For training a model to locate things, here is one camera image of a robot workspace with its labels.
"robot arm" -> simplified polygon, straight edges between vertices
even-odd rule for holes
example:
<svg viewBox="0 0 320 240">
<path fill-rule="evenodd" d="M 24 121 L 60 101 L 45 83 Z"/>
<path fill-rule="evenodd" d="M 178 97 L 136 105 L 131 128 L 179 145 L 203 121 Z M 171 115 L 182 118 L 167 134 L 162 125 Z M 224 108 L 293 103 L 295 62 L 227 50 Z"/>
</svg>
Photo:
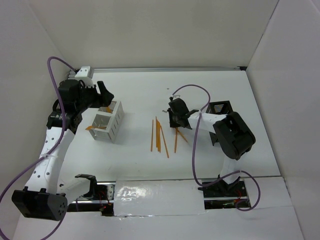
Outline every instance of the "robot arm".
<svg viewBox="0 0 320 240">
<path fill-rule="evenodd" d="M 27 218 L 59 221 L 65 216 L 69 203 L 81 195 L 90 198 L 96 194 L 97 180 L 92 175 L 79 174 L 74 181 L 58 188 L 60 170 L 82 121 L 82 113 L 88 108 L 107 107 L 114 98 L 102 81 L 97 82 L 98 94 L 92 75 L 93 69 L 85 66 L 77 72 L 75 79 L 67 79 L 59 84 L 66 118 L 63 138 L 48 155 L 47 152 L 56 144 L 62 131 L 62 113 L 56 101 L 48 117 L 45 142 L 40 154 L 44 160 L 36 165 L 23 190 L 15 190 L 11 197 Z"/>
<path fill-rule="evenodd" d="M 200 113 L 189 111 L 186 103 L 180 98 L 170 98 L 168 109 L 171 128 L 195 129 L 201 114 L 199 129 L 215 134 L 221 149 L 225 154 L 220 176 L 240 170 L 241 156 L 251 150 L 256 138 L 240 115 L 232 111 L 228 114 Z M 239 175 L 231 175 L 223 181 L 227 188 L 239 180 Z"/>
</svg>

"black basket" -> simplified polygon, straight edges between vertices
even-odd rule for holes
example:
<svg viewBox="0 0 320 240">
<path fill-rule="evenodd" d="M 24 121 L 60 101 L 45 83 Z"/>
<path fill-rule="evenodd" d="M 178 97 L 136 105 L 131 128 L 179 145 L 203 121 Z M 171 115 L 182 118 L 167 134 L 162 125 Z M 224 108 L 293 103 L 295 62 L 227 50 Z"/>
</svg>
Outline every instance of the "black basket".
<svg viewBox="0 0 320 240">
<path fill-rule="evenodd" d="M 214 101 L 210 102 L 208 108 L 206 109 L 207 114 L 229 114 L 233 112 L 230 101 Z M 212 145 L 218 143 L 218 138 L 215 133 L 209 132 Z"/>
</svg>

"white basket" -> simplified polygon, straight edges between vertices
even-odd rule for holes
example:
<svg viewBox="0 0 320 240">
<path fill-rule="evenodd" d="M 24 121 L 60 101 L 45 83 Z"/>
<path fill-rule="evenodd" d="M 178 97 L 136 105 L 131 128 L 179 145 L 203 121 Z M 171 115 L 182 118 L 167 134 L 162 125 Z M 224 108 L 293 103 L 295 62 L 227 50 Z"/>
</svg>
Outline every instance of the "white basket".
<svg viewBox="0 0 320 240">
<path fill-rule="evenodd" d="M 95 140 L 111 140 L 114 143 L 125 113 L 121 101 L 112 101 L 109 108 L 112 113 L 107 112 L 105 106 L 99 108 L 92 122 L 93 128 L 89 129 L 89 132 Z"/>
</svg>

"white wall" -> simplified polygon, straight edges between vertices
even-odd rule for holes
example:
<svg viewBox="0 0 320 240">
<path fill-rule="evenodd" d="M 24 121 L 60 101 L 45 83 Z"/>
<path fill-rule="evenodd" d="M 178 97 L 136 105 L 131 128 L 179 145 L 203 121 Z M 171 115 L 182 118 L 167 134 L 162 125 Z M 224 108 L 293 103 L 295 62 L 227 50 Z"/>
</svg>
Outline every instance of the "white wall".
<svg viewBox="0 0 320 240">
<path fill-rule="evenodd" d="M 59 56 L 23 0 L 0 1 L 0 191 L 38 159 L 47 117 L 56 99 L 47 58 Z M 53 64 L 57 81 L 67 70 Z M 19 211 L 11 202 L 30 174 L 14 185 L 0 204 L 0 227 L 12 239 Z"/>
<path fill-rule="evenodd" d="M 247 69 L 305 240 L 319 239 L 320 1 L 280 0 Z"/>
<path fill-rule="evenodd" d="M 247 66 L 278 0 L 29 0 L 76 67 Z"/>
</svg>

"wall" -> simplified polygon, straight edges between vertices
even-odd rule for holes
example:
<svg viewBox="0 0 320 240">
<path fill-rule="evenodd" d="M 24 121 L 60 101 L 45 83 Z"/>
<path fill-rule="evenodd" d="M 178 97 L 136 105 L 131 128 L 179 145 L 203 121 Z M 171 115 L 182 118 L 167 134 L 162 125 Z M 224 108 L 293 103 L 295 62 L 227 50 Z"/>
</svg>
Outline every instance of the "wall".
<svg viewBox="0 0 320 240">
<path fill-rule="evenodd" d="M 278 0 L 29 0 L 76 67 L 247 66 Z"/>
<path fill-rule="evenodd" d="M 320 1 L 280 0 L 247 74 L 305 240 L 319 239 Z"/>
<path fill-rule="evenodd" d="M 51 40 L 23 0 L 1 1 L 0 7 L 0 191 L 27 165 L 39 158 L 47 117 L 55 92 L 47 58 L 59 56 Z M 53 64 L 61 81 L 67 70 Z M 0 227 L 12 239 L 20 212 L 11 202 L 14 189 L 22 189 L 23 176 L 0 205 Z"/>
</svg>

